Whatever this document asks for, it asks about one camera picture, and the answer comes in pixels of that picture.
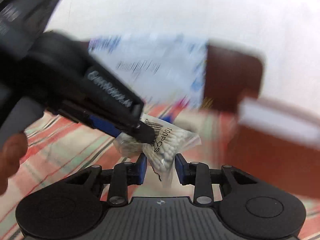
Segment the person's left hand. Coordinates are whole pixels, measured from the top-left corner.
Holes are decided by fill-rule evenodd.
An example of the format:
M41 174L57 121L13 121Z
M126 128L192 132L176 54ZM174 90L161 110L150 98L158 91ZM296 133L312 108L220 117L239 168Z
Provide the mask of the person's left hand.
M28 149L27 137L24 132L12 135L1 149L0 194L8 188L8 179L15 175L20 167L20 159Z

